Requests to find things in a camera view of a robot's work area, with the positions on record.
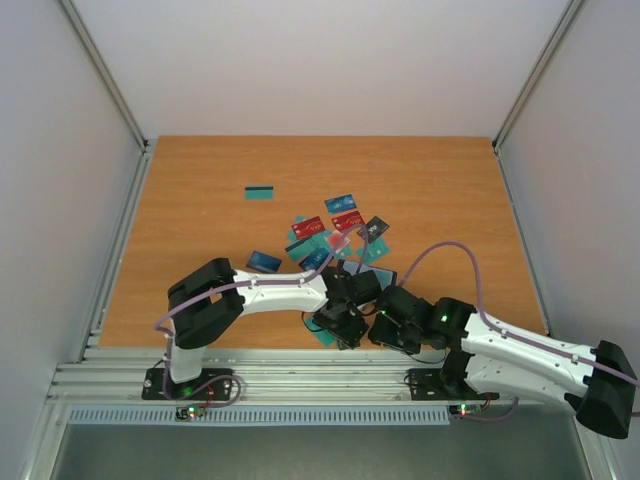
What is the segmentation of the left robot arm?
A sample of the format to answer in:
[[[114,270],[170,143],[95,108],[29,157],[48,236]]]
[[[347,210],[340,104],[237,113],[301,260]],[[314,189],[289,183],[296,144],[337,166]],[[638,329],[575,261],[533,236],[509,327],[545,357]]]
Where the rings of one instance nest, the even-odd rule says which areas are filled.
[[[381,293],[373,271],[351,274],[323,262],[300,273],[252,273],[234,269],[226,258],[214,259],[169,289],[168,312],[154,324],[167,338],[162,395],[167,400],[195,395],[206,348],[248,315],[311,313],[321,329],[354,349],[367,329],[360,307]]]

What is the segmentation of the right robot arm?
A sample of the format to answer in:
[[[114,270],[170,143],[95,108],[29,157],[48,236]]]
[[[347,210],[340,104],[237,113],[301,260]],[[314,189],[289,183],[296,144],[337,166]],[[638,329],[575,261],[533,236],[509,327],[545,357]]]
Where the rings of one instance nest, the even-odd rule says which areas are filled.
[[[370,340],[403,353],[430,346],[447,353],[439,377],[459,398],[472,390],[544,403],[575,416],[591,431],[625,439],[639,382],[623,349],[538,335],[449,297],[435,304],[399,286],[375,302]]]

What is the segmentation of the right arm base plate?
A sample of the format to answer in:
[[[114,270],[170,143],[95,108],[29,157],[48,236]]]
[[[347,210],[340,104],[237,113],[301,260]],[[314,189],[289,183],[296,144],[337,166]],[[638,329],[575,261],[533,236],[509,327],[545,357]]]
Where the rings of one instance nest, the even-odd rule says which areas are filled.
[[[404,377],[413,401],[462,400],[464,394],[445,386],[438,368],[409,369]]]

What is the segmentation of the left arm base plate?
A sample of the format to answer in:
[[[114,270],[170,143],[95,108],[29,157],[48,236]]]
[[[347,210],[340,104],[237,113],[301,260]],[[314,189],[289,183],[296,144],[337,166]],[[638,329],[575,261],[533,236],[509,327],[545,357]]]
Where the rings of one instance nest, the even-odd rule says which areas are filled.
[[[150,368],[143,381],[141,399],[145,401],[228,401],[233,387],[231,369],[203,368],[192,380],[175,383],[164,368]]]

